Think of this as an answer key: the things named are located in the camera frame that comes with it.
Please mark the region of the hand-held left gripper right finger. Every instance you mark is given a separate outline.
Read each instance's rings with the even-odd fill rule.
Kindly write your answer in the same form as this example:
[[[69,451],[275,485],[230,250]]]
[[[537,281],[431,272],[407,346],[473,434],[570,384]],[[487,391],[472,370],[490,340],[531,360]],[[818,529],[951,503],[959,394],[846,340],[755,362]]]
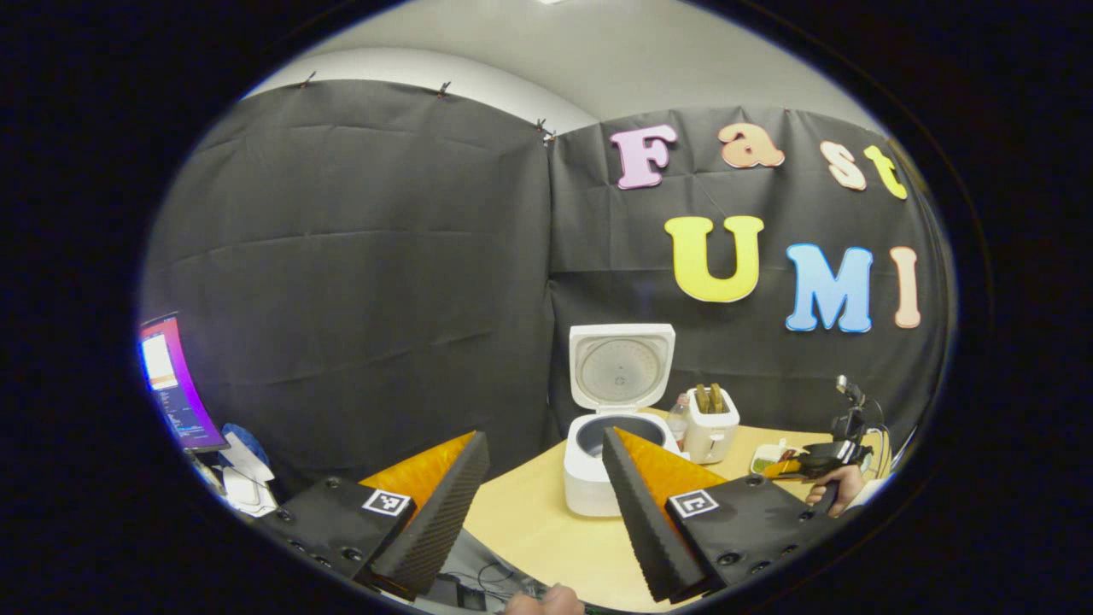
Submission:
[[[602,460],[657,602],[753,586],[834,530],[827,500],[809,506],[759,474],[725,478],[628,430],[606,430]]]

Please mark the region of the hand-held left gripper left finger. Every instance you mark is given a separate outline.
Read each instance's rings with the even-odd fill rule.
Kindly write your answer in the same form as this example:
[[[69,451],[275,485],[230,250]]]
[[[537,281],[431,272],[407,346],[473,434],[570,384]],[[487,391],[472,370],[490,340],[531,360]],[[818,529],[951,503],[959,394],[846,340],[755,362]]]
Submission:
[[[468,431],[368,478],[321,478],[260,530],[352,583],[414,599],[453,552],[487,465],[487,435]]]

